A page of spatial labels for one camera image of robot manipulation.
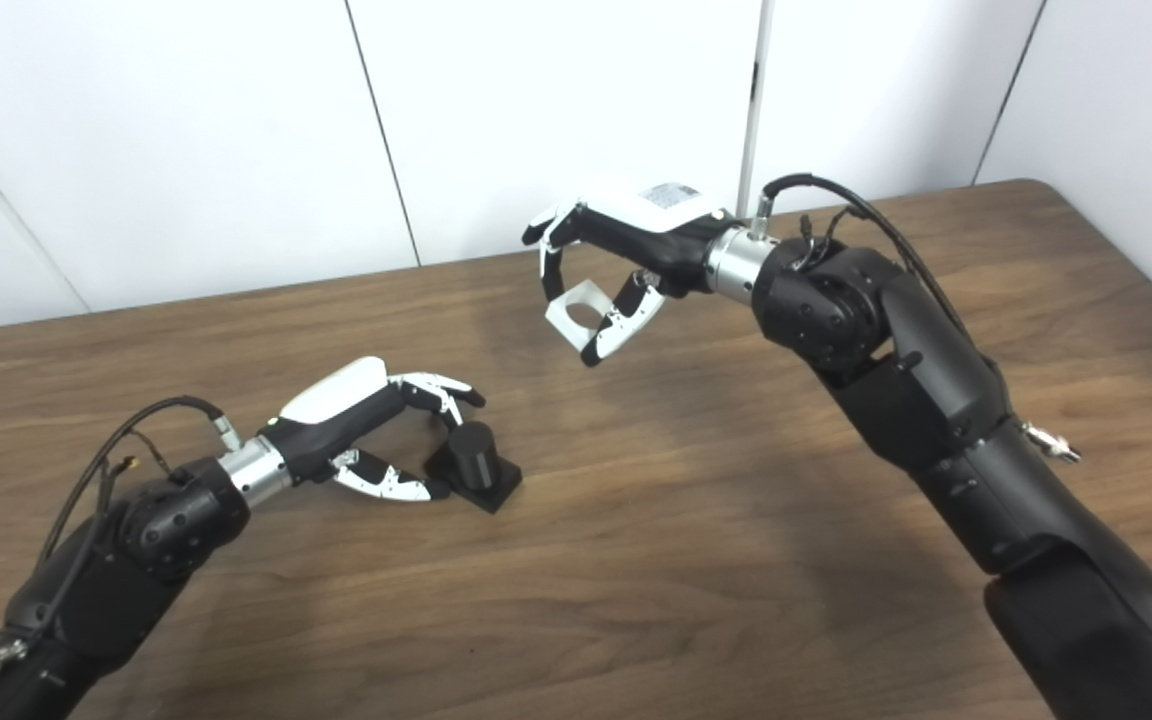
wood grain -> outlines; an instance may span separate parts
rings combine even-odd
[[[879,205],[1152,564],[1152,286],[1043,184]],[[564,270],[629,268],[579,249]],[[191,392],[250,432],[373,354],[475,382],[524,487],[497,516],[275,498],[77,717],[1047,715],[986,578],[748,309],[672,302],[596,370],[541,310],[525,253],[1,328],[0,615],[129,411]],[[147,432],[175,462],[218,450],[189,415]],[[435,442],[410,414],[364,446],[419,469]]]

label sticker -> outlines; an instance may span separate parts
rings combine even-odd
[[[639,192],[642,199],[650,202],[650,204],[661,210],[673,209],[673,206],[681,202],[691,200],[692,197],[698,195],[700,195],[700,191],[692,190],[692,188],[677,182],[658,184],[652,190]]]

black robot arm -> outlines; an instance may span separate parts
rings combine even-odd
[[[801,237],[768,238],[776,194],[801,185],[821,187],[849,205],[824,236],[804,218]],[[849,214],[878,223],[901,265],[833,238],[838,220]],[[614,223],[602,215],[635,229],[608,242]],[[1152,571],[1052,472],[1039,450],[1070,461],[1078,454],[1016,418],[1000,370],[877,209],[827,179],[796,174],[764,188],[759,217],[745,227],[691,188],[668,184],[559,206],[532,223],[524,242],[540,247],[547,317],[559,331],[554,309],[571,304],[576,291],[563,293],[561,275],[554,282],[547,270],[556,270],[553,256],[576,242],[646,260],[631,276],[658,278],[666,295],[712,291],[749,305],[764,336],[813,369],[865,444],[914,478],[992,575],[984,593],[990,616],[1055,715],[1152,717]],[[654,251],[627,252],[626,243],[650,243]],[[680,272],[698,247],[703,272]],[[653,264],[658,256],[668,263]],[[617,327],[617,302],[607,305],[600,332]],[[563,334],[593,364],[590,346]],[[609,351],[626,338],[617,340]],[[892,353],[878,356],[887,341]]]
[[[136,420],[166,406],[207,411],[230,450],[187,462],[116,501],[109,498],[116,473],[106,471],[96,513],[52,551],[58,523],[40,563],[6,607],[0,720],[68,717],[97,680],[132,659],[194,573],[247,528],[253,507],[283,488],[333,479],[365,495],[407,502],[457,492],[494,511],[521,479],[517,468],[495,454],[486,425],[461,418],[457,401],[484,406],[479,393],[433,373],[387,376],[379,357],[357,359],[303,391],[245,444],[214,406],[183,400],[134,415],[88,470],[99,468]],[[435,479],[353,447],[407,407],[438,415],[449,430],[437,456],[442,464],[431,465],[440,470]],[[63,515],[90,477],[83,475]]]
[[[1056,717],[1152,717],[1152,571],[1052,472],[996,365],[914,275],[840,243],[790,270],[798,244],[781,243],[755,281],[765,336],[813,366],[995,575],[990,616]],[[887,338],[893,351],[870,359]]]

metal cylinder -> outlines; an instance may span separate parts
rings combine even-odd
[[[229,483],[243,493],[247,507],[256,507],[278,495],[281,488],[291,487],[291,473],[282,454],[260,435],[221,456],[220,467],[229,473]]]
[[[733,227],[719,236],[705,253],[705,281],[708,289],[730,297],[742,305],[750,304],[763,262],[772,252],[773,243],[755,240],[749,228]]]

black cable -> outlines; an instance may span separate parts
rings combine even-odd
[[[38,552],[38,561],[35,564],[35,569],[41,568],[41,564],[51,558],[52,551],[55,550],[56,543],[60,541],[60,533],[65,530],[65,523],[69,521],[69,515],[74,511],[74,506],[78,505],[78,498],[83,495],[84,488],[88,488],[88,484],[91,483],[96,470],[100,469],[101,462],[105,457],[114,450],[114,446],[122,441],[124,437],[131,434],[132,429],[142,420],[145,420],[150,415],[159,414],[160,410],[166,410],[168,407],[192,407],[195,410],[200,410],[203,414],[207,415],[207,419],[218,420],[225,417],[223,410],[220,407],[212,406],[206,400],[202,397],[194,397],[189,395],[182,395],[177,397],[166,397],[165,400],[157,401],[152,406],[142,407],[141,410],[136,411],[128,418],[123,420],[122,425],[119,425],[114,430],[113,434],[106,439],[105,444],[100,446],[100,450],[96,452],[88,468],[83,470],[79,475],[78,482],[74,483],[74,488],[69,492],[69,497],[65,499],[65,505],[60,507],[60,514],[56,516],[56,521],[51,525],[51,530],[47,533],[47,539],[41,544],[41,551]]]
[[[816,177],[812,173],[797,173],[791,176],[773,179],[772,182],[765,184],[763,187],[763,199],[774,200],[781,191],[788,190],[788,188],[791,187],[804,185],[819,187],[823,190],[835,194],[838,197],[841,197],[841,199],[850,202],[850,204],[859,211],[859,219],[872,220],[873,223],[877,223],[878,227],[882,229],[882,234],[886,234],[887,238],[892,241],[892,244],[896,247],[896,252],[901,256],[901,260],[905,262],[905,267],[919,278],[924,286],[927,286],[927,291],[932,293],[933,300],[935,300],[935,303],[941,306],[941,310],[947,318],[950,319],[950,323],[954,323],[954,327],[956,327],[958,332],[963,333],[964,338],[972,340],[972,336],[968,334],[968,328],[963,324],[963,319],[958,318],[957,311],[954,309],[950,300],[948,300],[945,291],[941,290],[941,285],[937,282],[935,278],[933,278],[931,270],[927,270],[927,265],[925,265],[923,259],[919,258],[918,251],[914,250],[914,245],[910,245],[910,242],[905,238],[904,234],[901,234],[901,232],[896,229],[896,225],[893,225],[890,220],[882,217],[882,213],[879,213],[878,209],[870,205],[864,197],[856,195],[856,192],[852,192],[851,190],[847,190],[846,187],[829,181],[828,179]]]
[[[150,450],[150,455],[154,457],[154,462],[159,469],[166,475],[172,473],[172,465],[168,464],[168,460],[159,452],[159,448],[157,448],[152,439],[147,438],[145,433],[142,433],[141,430],[137,429],[128,430],[127,434],[141,438],[141,441],[145,444],[146,450]]]
[[[109,499],[114,495],[114,480],[124,470],[132,468],[134,464],[136,464],[136,457],[129,456],[124,457],[118,465],[109,468],[109,461],[101,457],[100,486],[96,488],[96,511],[92,514],[91,524],[88,525],[88,533],[83,536],[83,544],[78,547],[78,555],[74,556],[74,561],[69,563],[69,569],[65,571],[65,578],[60,579],[56,593],[51,597],[51,602],[47,602],[47,609],[41,615],[40,623],[24,641],[29,649],[32,649],[44,637],[44,634],[47,632],[51,626],[55,623],[56,614],[60,612],[60,607],[65,606],[65,598],[69,596],[69,589],[74,588],[74,583],[78,582],[78,575],[82,574],[83,566],[88,563],[88,556],[91,555],[92,548],[96,547],[96,538],[100,537],[106,521],[109,520]]]

